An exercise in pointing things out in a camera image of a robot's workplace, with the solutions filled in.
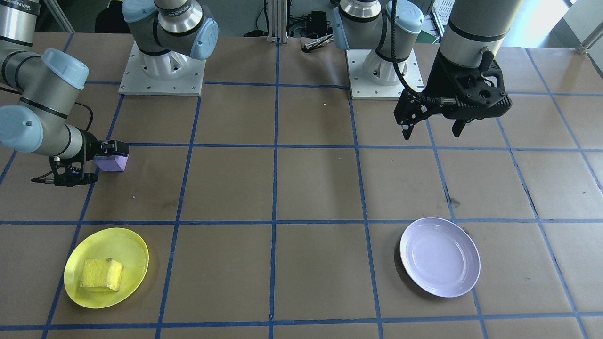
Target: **black cable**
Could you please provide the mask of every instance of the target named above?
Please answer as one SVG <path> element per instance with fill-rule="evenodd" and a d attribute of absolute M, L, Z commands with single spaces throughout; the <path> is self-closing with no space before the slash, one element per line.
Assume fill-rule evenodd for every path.
<path fill-rule="evenodd" d="M 79 103 L 79 102 L 75 102 L 76 105 L 80 105 L 81 107 L 84 107 L 85 109 L 88 110 L 88 112 L 90 112 L 90 120 L 88 120 L 88 126 L 86 126 L 86 129 L 84 131 L 88 131 L 90 129 L 90 126 L 92 125 L 92 120 L 94 120 L 94 113 L 92 111 L 92 109 L 83 103 Z"/>
<path fill-rule="evenodd" d="M 256 29 L 257 30 L 260 29 L 257 25 L 257 21 L 260 19 L 262 12 L 266 12 L 267 10 L 268 10 L 268 3 L 266 0 L 264 0 L 264 7 L 262 7 L 262 9 L 260 10 L 260 12 L 257 14 L 257 17 L 256 17 Z M 266 30 L 268 30 L 268 21 L 266 21 Z"/>
<path fill-rule="evenodd" d="M 264 0 L 264 16 L 266 17 L 266 31 L 270 32 L 270 26 L 268 25 L 268 0 Z"/>
<path fill-rule="evenodd" d="M 0 87 L 0 90 L 3 90 L 4 92 L 12 93 L 12 94 L 21 94 L 21 92 L 19 92 L 18 90 L 8 89 L 8 88 L 4 88 L 4 87 Z"/>
<path fill-rule="evenodd" d="M 397 0 L 392 0 L 391 3 L 391 25 L 390 25 L 390 51 L 391 51 L 391 59 L 392 59 L 392 63 L 394 64 L 394 70 L 396 72 L 396 75 L 398 76 L 398 79 L 400 79 L 400 82 L 402 83 L 402 86 L 404 86 L 404 88 L 410 92 L 410 94 L 412 94 L 415 97 L 424 97 L 423 95 L 420 95 L 418 92 L 416 92 L 414 89 L 412 89 L 412 87 L 406 82 L 406 80 L 404 79 L 404 76 L 402 75 L 402 72 L 400 72 L 400 68 L 398 67 L 398 62 L 396 61 L 396 6 L 397 6 Z"/>

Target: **floor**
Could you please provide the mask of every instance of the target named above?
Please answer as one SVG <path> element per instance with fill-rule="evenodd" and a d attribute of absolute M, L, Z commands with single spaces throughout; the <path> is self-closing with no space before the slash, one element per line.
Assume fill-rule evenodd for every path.
<path fill-rule="evenodd" d="M 91 131 L 131 159 L 55 188 L 30 182 L 47 159 L 0 148 L 0 337 L 603 338 L 603 80 L 586 56 L 502 48 L 510 112 L 460 138 L 431 117 L 404 141 L 395 102 L 350 100 L 345 54 L 304 42 L 223 37 L 201 98 L 141 98 L 118 94 L 131 36 L 36 33 L 36 52 L 90 67 Z M 427 79 L 437 45 L 415 50 Z M 428 295 L 396 258 L 427 216 L 477 245 L 462 297 Z M 84 309 L 63 268 L 108 227 L 143 237 L 149 270 Z"/>

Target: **grid square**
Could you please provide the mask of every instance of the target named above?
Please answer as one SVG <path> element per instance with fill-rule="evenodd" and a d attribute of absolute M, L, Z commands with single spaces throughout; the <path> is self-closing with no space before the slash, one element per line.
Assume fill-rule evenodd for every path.
<path fill-rule="evenodd" d="M 305 43 L 312 39 L 287 38 L 280 45 L 279 82 L 283 84 L 349 86 L 346 54 L 334 43 L 311 53 L 302 52 Z"/>
<path fill-rule="evenodd" d="M 194 148 L 181 220 L 271 220 L 272 148 Z"/>
<path fill-rule="evenodd" d="M 36 32 L 32 52 L 42 55 L 48 48 L 62 51 L 67 45 L 70 35 L 70 33 Z"/>
<path fill-rule="evenodd" d="M 461 224 L 479 250 L 484 314 L 571 312 L 536 224 Z"/>
<path fill-rule="evenodd" d="M 603 318 L 583 317 L 582 324 L 589 338 L 603 338 Z"/>
<path fill-rule="evenodd" d="M 136 291 L 117 305 L 103 309 L 87 309 L 74 303 L 61 290 L 52 323 L 112 324 L 155 323 L 159 316 L 163 284 L 168 269 L 169 251 L 172 245 L 173 225 L 84 225 L 78 236 L 78 244 L 92 234 L 111 227 L 122 227 L 138 233 L 149 249 L 147 275 Z"/>
<path fill-rule="evenodd" d="M 578 312 L 602 312 L 603 224 L 545 224 Z"/>
<path fill-rule="evenodd" d="M 361 220 L 354 150 L 279 149 L 277 218 Z"/>
<path fill-rule="evenodd" d="M 181 225 L 164 322 L 266 321 L 270 225 Z"/>
<path fill-rule="evenodd" d="M 78 33 L 67 54 L 88 66 L 88 81 L 121 81 L 133 45 L 131 34 Z"/>
<path fill-rule="evenodd" d="M 483 339 L 479 322 L 427 322 L 383 324 L 385 339 Z"/>
<path fill-rule="evenodd" d="M 507 92 L 546 93 L 546 87 L 525 48 L 501 47 L 496 53 L 496 61 L 502 69 Z"/>
<path fill-rule="evenodd" d="M 155 337 L 155 329 L 67 329 L 48 331 L 48 339 L 149 339 Z"/>
<path fill-rule="evenodd" d="M 126 142 L 191 141 L 197 97 L 128 95 L 119 110 L 111 138 Z"/>
<path fill-rule="evenodd" d="M 222 327 L 222 328 L 164 328 L 162 339 L 211 338 L 211 339 L 266 339 L 267 327 Z"/>
<path fill-rule="evenodd" d="M 548 95 L 513 95 L 513 108 L 500 123 L 513 148 L 576 148 Z"/>
<path fill-rule="evenodd" d="M 582 148 L 603 148 L 603 97 L 557 95 L 555 100 Z"/>
<path fill-rule="evenodd" d="M 477 315 L 471 293 L 457 298 L 436 297 L 421 289 L 408 276 L 400 258 L 400 238 L 407 227 L 407 224 L 370 225 L 381 316 L 411 318 Z"/>
<path fill-rule="evenodd" d="M 578 152 L 515 152 L 542 219 L 603 219 L 603 195 Z"/>
<path fill-rule="evenodd" d="M 450 218 L 432 150 L 360 150 L 372 220 Z"/>
<path fill-rule="evenodd" d="M 496 119 L 483 119 L 473 121 L 466 125 L 461 136 L 456 138 L 452 134 L 454 120 L 446 119 L 443 115 L 434 115 L 429 118 L 431 131 L 437 146 L 447 147 L 506 147 L 500 127 Z"/>
<path fill-rule="evenodd" d="M 0 325 L 46 324 L 74 232 L 74 225 L 0 225 Z"/>
<path fill-rule="evenodd" d="M 195 142 L 274 143 L 274 87 L 206 84 L 203 91 Z"/>
<path fill-rule="evenodd" d="M 276 44 L 265 37 L 225 37 L 207 59 L 204 81 L 273 84 L 276 79 Z"/>
<path fill-rule="evenodd" d="M 375 318 L 364 226 L 278 225 L 274 318 Z"/>
<path fill-rule="evenodd" d="M 534 218 L 509 152 L 441 150 L 438 154 L 455 217 Z"/>
<path fill-rule="evenodd" d="M 279 89 L 280 145 L 353 145 L 348 92 L 337 88 Z"/>
<path fill-rule="evenodd" d="M 387 100 L 353 101 L 358 145 L 431 146 L 425 123 L 415 126 L 410 140 L 404 140 L 393 114 L 396 104 Z"/>
<path fill-rule="evenodd" d="M 491 339 L 583 339 L 576 318 L 487 320 Z"/>
<path fill-rule="evenodd" d="M 528 48 L 553 93 L 603 93 L 603 79 L 586 55 L 573 48 Z"/>
<path fill-rule="evenodd" d="M 3 339 L 40 339 L 42 331 L 3 331 Z"/>
<path fill-rule="evenodd" d="M 94 172 L 89 163 L 86 172 Z M 18 153 L 0 186 L 0 220 L 79 220 L 89 186 L 55 187 L 31 182 L 50 171 L 47 157 Z"/>
<path fill-rule="evenodd" d="M 329 339 L 378 339 L 377 324 L 276 326 L 274 339 L 329 338 Z"/>
<path fill-rule="evenodd" d="M 78 101 L 90 106 L 94 111 L 94 120 L 89 132 L 97 139 L 105 140 L 119 102 L 118 87 L 107 84 L 86 84 L 80 92 Z M 79 105 L 74 106 L 67 119 L 68 124 L 82 130 L 86 128 L 88 121 L 88 111 Z"/>
<path fill-rule="evenodd" d="M 86 220 L 174 220 L 188 147 L 130 147 L 124 172 L 99 175 Z"/>

